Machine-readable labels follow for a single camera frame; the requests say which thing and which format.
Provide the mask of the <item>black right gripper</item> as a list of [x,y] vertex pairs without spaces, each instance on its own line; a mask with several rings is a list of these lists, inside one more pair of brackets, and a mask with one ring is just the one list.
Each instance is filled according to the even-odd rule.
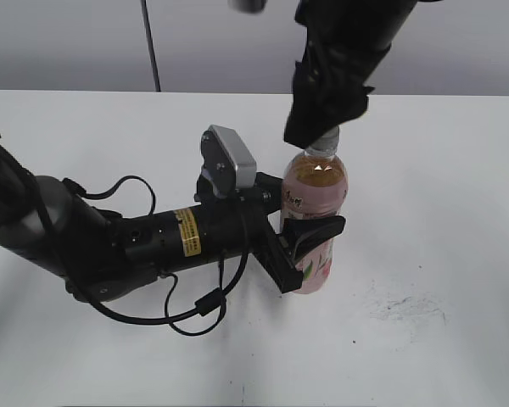
[[362,116],[374,69],[372,16],[297,16],[305,28],[302,59],[295,63],[293,102],[283,140],[307,148],[327,132]]

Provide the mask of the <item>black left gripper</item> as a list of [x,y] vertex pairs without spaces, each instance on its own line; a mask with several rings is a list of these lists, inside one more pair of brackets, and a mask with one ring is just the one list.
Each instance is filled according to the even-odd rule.
[[301,287],[302,276],[294,263],[340,235],[346,219],[341,215],[299,220],[287,218],[282,241],[268,215],[282,208],[282,178],[258,172],[254,185],[229,198],[216,198],[210,184],[199,176],[193,207],[199,230],[201,256],[213,262],[245,252],[253,254],[281,293]]

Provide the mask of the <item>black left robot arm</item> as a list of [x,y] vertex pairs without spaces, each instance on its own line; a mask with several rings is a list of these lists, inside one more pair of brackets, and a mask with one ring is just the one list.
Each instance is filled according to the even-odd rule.
[[344,218],[287,220],[276,233],[268,215],[281,208],[281,180],[256,169],[232,129],[210,126],[200,151],[194,206],[126,218],[95,208],[96,196],[70,179],[21,178],[0,145],[0,246],[62,278],[76,298],[89,291],[101,302],[241,254],[253,254],[280,291],[298,289],[296,264],[340,234]]

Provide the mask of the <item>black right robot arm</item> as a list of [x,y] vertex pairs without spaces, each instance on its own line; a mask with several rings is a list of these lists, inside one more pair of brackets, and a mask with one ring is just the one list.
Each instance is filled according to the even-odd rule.
[[292,79],[285,142],[307,148],[332,128],[361,117],[367,80],[388,54],[414,1],[302,1],[295,20],[306,29]]

